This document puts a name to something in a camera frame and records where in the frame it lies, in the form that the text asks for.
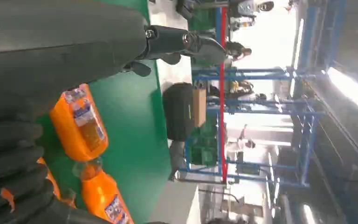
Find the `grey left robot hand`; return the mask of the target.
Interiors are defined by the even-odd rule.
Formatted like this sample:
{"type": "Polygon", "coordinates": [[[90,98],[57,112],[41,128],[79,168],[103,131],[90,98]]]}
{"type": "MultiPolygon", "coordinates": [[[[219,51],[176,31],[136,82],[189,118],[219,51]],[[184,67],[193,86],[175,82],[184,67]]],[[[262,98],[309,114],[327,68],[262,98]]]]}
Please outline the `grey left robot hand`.
{"type": "Polygon", "coordinates": [[[225,59],[215,40],[151,25],[134,8],[97,0],[0,0],[0,118],[47,113],[61,93],[123,70],[150,70],[141,60],[176,64],[181,55],[225,59]]]}

